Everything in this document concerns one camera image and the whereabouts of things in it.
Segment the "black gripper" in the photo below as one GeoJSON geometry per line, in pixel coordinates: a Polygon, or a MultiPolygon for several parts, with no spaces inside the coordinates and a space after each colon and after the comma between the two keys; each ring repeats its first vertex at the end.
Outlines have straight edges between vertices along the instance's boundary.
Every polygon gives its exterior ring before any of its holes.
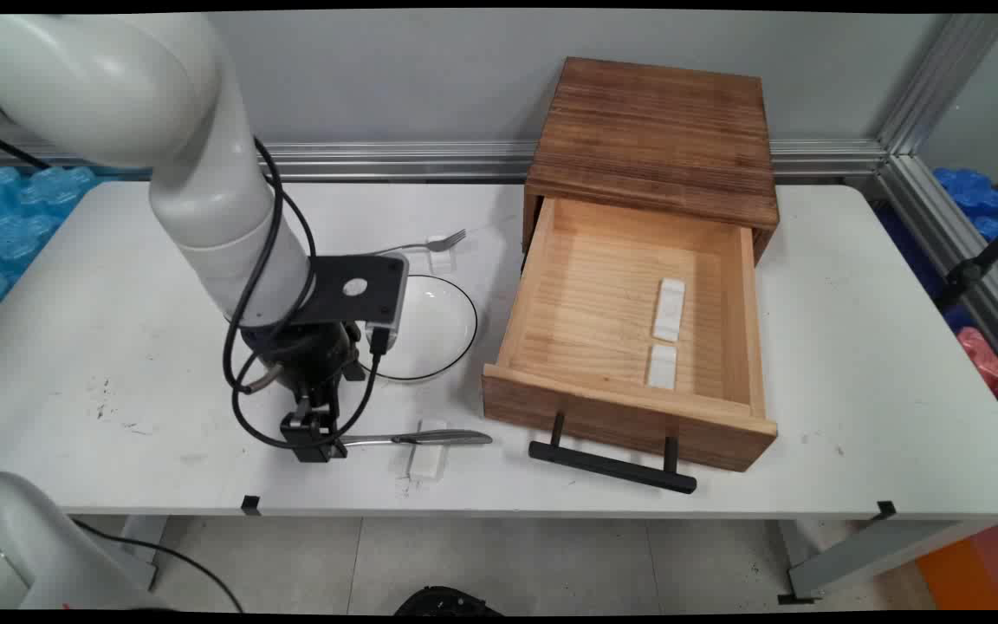
{"type": "Polygon", "coordinates": [[[341,380],[364,380],[358,358],[361,331],[356,322],[289,325],[274,337],[269,328],[242,328],[241,336],[272,380],[292,392],[297,404],[282,419],[280,431],[297,461],[313,465],[347,458],[338,432],[341,380]]]}

